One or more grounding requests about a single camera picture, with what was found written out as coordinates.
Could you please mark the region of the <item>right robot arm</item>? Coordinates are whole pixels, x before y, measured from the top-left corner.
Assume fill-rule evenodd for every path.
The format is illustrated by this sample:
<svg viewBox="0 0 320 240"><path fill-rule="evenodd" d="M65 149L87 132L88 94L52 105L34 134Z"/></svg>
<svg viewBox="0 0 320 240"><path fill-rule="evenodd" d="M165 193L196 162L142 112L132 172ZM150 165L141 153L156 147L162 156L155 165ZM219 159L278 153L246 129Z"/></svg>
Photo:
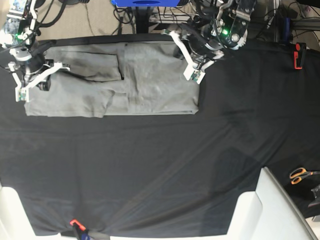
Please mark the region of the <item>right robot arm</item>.
<svg viewBox="0 0 320 240"><path fill-rule="evenodd" d="M50 89L50 76L67 66L62 62L46 59L45 53L56 45L55 40L38 43L37 36L53 1L41 21L38 21L37 0L2 0L0 2L0 47L14 57L5 67L16 82L17 95L26 94L38 87Z"/></svg>

